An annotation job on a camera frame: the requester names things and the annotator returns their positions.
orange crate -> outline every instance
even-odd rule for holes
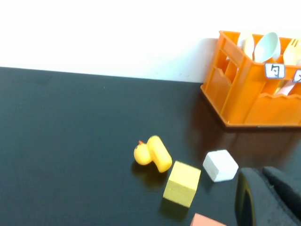
[[[265,63],[251,60],[237,47],[239,32],[220,31],[213,59],[201,89],[228,127],[301,127],[301,83],[289,95],[274,95],[281,79],[265,76]],[[255,44],[262,35],[254,34]],[[281,55],[291,39],[280,38]],[[293,80],[300,66],[285,66],[284,80]]]

fork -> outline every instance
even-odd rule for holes
[[[285,65],[297,65],[301,60],[301,40],[292,39],[288,46],[286,47],[283,53],[283,61]],[[292,81],[288,81],[285,83],[285,80],[282,80],[276,89],[274,94],[284,94],[288,95],[289,92],[294,87],[294,83]]]

pink block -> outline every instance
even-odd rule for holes
[[[195,214],[190,226],[226,226],[200,214]]]

white block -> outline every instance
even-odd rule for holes
[[[237,163],[227,150],[209,152],[203,167],[213,182],[232,180],[238,170]]]

yellow block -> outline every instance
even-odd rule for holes
[[[201,170],[175,161],[163,198],[190,207],[198,188]]]

